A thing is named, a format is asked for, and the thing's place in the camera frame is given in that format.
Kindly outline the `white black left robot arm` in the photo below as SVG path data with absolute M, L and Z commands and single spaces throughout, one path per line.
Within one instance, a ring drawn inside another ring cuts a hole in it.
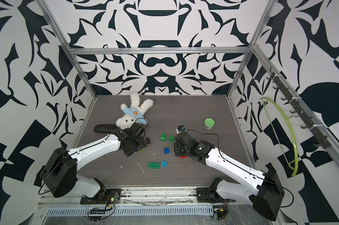
M 77 172 L 90 162 L 121 150 L 126 157 L 145 149 L 150 144 L 146 130 L 134 123 L 130 128 L 121 129 L 114 124 L 99 124 L 94 127 L 95 133 L 105 137 L 89 144 L 66 150 L 56 149 L 40 173 L 42 186 L 55 197 L 82 195 L 87 198 L 102 199 L 106 187 L 97 178 L 86 178 Z

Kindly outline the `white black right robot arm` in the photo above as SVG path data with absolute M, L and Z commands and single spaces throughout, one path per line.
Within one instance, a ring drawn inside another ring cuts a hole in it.
M 244 202 L 252 205 L 262 217 L 276 221 L 285 191 L 275 171 L 263 172 L 248 167 L 215 145 L 205 140 L 196 141 L 185 130 L 177 131 L 174 140 L 176 157 L 187 156 L 238 182 L 234 185 L 223 179 L 214 179 L 208 189 L 214 202 L 228 199 Z

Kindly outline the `green long lego plate brick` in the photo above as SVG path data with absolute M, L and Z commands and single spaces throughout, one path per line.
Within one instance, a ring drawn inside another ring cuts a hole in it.
M 159 162 L 149 162 L 148 163 L 148 168 L 149 169 L 159 169 L 160 168 L 160 163 Z

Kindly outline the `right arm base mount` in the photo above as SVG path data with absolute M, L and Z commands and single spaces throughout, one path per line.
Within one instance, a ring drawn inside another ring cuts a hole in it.
M 196 188 L 196 197 L 199 202 L 204 203 L 226 203 L 228 199 L 222 198 L 216 191 L 221 178 L 215 178 L 209 187 Z

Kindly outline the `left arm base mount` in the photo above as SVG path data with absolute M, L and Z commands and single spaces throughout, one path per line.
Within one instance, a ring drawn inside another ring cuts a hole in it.
M 81 205 L 91 205 L 91 204 L 105 204 L 108 203 L 118 203 L 120 201 L 120 196 L 122 189 L 120 188 L 107 188 L 99 179 L 94 179 L 97 184 L 99 184 L 100 189 L 94 195 L 94 197 L 87 197 L 82 195 L 80 204 Z

